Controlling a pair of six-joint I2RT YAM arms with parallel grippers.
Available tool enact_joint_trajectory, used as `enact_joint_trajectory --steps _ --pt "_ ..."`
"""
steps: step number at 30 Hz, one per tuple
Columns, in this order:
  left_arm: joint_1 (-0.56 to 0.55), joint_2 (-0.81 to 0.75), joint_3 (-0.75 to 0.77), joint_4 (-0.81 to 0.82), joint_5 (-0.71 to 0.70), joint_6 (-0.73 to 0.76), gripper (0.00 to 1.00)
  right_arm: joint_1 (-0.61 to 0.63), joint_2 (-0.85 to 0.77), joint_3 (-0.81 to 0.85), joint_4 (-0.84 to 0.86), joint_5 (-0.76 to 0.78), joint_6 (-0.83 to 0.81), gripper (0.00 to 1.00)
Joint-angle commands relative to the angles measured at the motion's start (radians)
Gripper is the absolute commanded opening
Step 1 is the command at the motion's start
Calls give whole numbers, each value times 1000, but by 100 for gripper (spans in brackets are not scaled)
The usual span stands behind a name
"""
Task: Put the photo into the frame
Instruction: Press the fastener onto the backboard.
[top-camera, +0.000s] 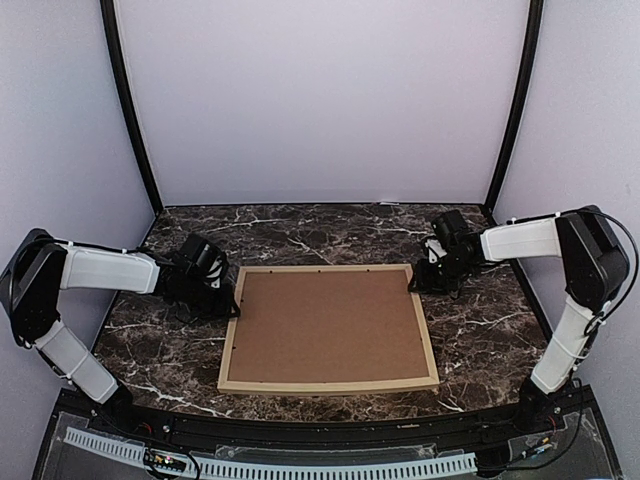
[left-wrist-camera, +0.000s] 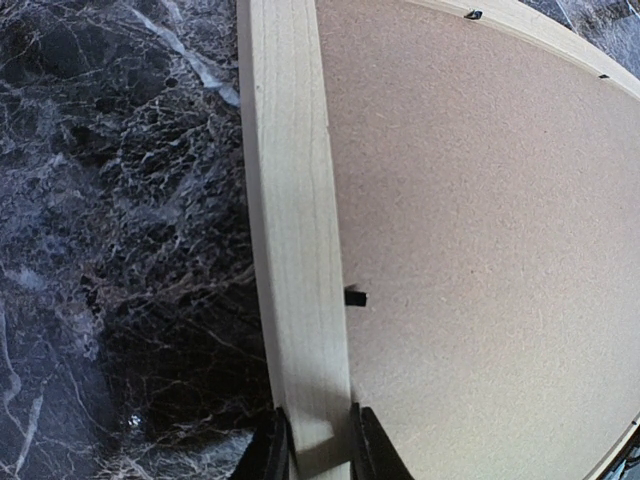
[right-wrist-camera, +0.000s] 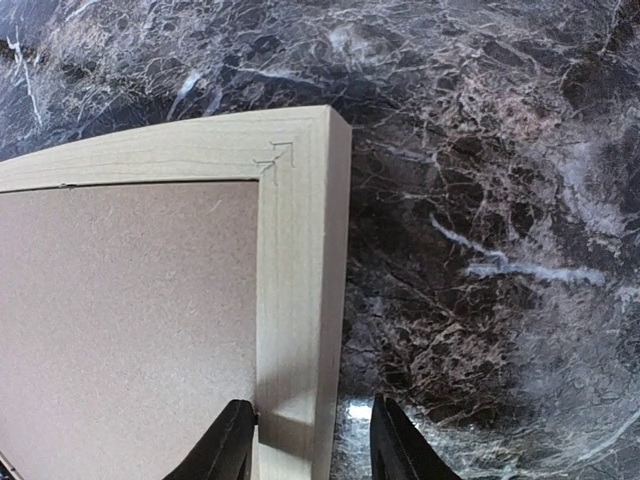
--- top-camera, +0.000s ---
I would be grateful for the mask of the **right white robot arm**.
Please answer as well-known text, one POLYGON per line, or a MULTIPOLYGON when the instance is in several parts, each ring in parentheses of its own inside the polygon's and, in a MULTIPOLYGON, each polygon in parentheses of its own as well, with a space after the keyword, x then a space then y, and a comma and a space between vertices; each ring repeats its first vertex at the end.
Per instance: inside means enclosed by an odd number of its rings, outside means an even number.
POLYGON ((545 399, 558 392, 590 352, 600 327, 626 299, 639 274, 639 254, 627 254, 616 236, 624 225, 590 205, 515 219, 474 231, 458 210, 431 222, 422 241, 424 257, 412 268, 411 293, 459 294, 482 267, 521 258, 561 260, 567 294, 546 350, 520 389, 522 403, 510 413, 521 434, 549 416, 545 399))

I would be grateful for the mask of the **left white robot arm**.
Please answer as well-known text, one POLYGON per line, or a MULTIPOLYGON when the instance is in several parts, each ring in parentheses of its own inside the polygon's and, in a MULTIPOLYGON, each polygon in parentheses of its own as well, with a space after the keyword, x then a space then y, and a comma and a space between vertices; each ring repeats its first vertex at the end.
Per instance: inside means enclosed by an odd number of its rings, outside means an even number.
POLYGON ((69 384, 102 406, 101 417, 120 436, 141 427, 128 388, 65 324, 60 299, 68 291, 128 292, 162 299, 189 323, 230 320, 240 314, 226 279, 226 253, 191 234, 182 246, 160 254, 59 239, 42 228, 29 231, 1 274, 1 305, 14 342, 35 349, 69 384))

